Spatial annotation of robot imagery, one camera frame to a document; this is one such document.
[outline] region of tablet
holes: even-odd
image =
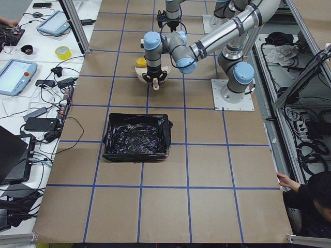
[[[23,91],[37,70],[30,61],[11,59],[0,71],[0,94],[16,96]]]
[[[59,10],[37,26],[38,31],[52,36],[60,36],[69,28],[66,15]]]

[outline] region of yellow tape roll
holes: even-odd
[[[66,60],[71,57],[71,51],[69,47],[65,45],[59,46],[57,49],[55,49],[55,53],[57,57],[61,60]]]

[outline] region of black plastic bag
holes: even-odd
[[[164,160],[169,155],[172,126],[166,114],[111,113],[103,157],[112,162]]]

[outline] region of power strip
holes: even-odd
[[[74,92],[74,86],[70,85],[70,86],[68,86],[68,88],[66,89],[66,91],[64,93],[62,101],[67,101],[67,103],[65,106],[61,107],[61,109],[58,112],[57,117],[56,117],[57,119],[61,119],[62,123],[64,123],[64,120],[67,117],[68,112],[70,110],[73,92]]]

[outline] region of cardboard floor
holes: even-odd
[[[182,3],[189,44],[214,7]],[[164,0],[103,0],[70,112],[84,135],[55,157],[34,227],[39,242],[286,242],[291,228],[256,100],[254,112],[214,111],[210,79],[224,78],[216,54],[189,75],[172,68],[159,91],[138,80],[140,39],[159,31],[159,9]],[[167,160],[105,160],[109,113],[168,114]],[[58,151],[81,132],[67,119]]]

